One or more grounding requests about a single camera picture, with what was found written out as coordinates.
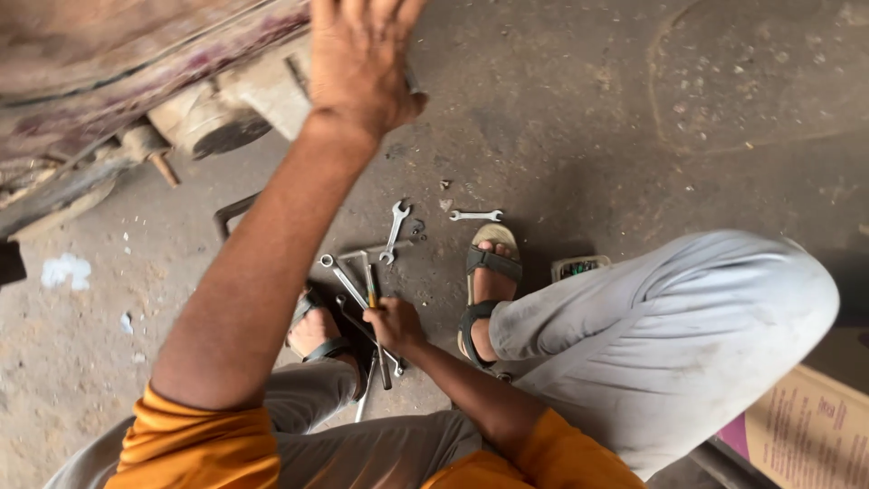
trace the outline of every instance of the hand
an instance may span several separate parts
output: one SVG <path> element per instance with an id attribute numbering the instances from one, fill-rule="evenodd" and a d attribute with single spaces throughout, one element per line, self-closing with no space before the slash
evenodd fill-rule
<path id="1" fill-rule="evenodd" d="M 399 298 L 380 299 L 378 309 L 366 309 L 362 318 L 375 328 L 381 345 L 405 356 L 408 350 L 425 345 L 428 341 L 420 326 L 420 316 L 409 302 Z"/>
<path id="2" fill-rule="evenodd" d="M 404 78 L 408 39 L 425 0 L 311 0 L 313 112 L 375 137 L 412 122 L 428 97 Z"/>

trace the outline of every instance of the concrete floor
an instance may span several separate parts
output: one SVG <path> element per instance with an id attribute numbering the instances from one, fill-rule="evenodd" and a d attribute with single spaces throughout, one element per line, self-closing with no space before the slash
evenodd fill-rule
<path id="1" fill-rule="evenodd" d="M 384 241 L 405 198 L 428 240 L 379 270 L 382 288 L 413 301 L 451 351 L 479 223 L 449 221 L 442 199 L 504 211 L 522 294 L 548 281 L 552 260 L 621 261 L 718 227 L 869 251 L 866 26 L 863 2 L 432 2 L 411 53 L 431 104 L 388 137 L 322 249 Z M 176 157 L 175 190 L 139 167 L 94 210 L 23 245 L 30 278 L 0 293 L 3 487 L 40 486 L 129 414 L 220 248 L 211 215 L 260 190 L 286 146 L 268 134 L 201 162 Z M 90 288 L 42 286 L 43 264 L 64 253 L 90 264 Z M 338 290 L 319 265 L 312 277 Z M 375 391 L 366 417 L 448 406 L 411 369 Z M 674 467 L 657 484 L 714 487 L 690 461 Z"/>

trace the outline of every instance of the orange shirt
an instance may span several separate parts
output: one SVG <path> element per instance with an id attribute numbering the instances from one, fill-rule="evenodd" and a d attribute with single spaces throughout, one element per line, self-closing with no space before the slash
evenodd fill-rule
<path id="1" fill-rule="evenodd" d="M 106 489 L 277 487 L 281 461 L 265 408 L 242 412 L 191 409 L 150 386 L 133 406 L 136 422 L 123 441 Z M 639 489 L 645 487 L 614 453 L 547 410 L 515 465 L 474 452 L 440 470 L 423 489 Z"/>

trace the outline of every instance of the forearm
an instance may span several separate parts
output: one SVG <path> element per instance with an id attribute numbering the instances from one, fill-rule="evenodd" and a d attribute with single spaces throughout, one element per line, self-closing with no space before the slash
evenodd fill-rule
<path id="1" fill-rule="evenodd" d="M 547 409 L 542 402 L 430 343 L 403 355 L 432 378 L 495 448 L 511 460 L 519 456 Z"/>
<path id="2" fill-rule="evenodd" d="M 175 323 L 151 387 L 192 407 L 251 407 L 314 254 L 378 141 L 313 114 Z"/>

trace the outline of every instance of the light gray pants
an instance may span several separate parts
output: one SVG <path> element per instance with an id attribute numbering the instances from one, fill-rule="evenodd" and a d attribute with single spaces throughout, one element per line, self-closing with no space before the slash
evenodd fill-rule
<path id="1" fill-rule="evenodd" d="M 500 304 L 489 334 L 501 358 L 536 365 L 516 386 L 648 479 L 803 359 L 838 309 L 833 280 L 799 247 L 716 231 Z M 281 488 L 419 487 L 484 446 L 460 412 L 305 434 L 354 389 L 350 368 L 331 360 L 272 376 Z M 77 453 L 47 487 L 102 487 L 131 423 Z"/>

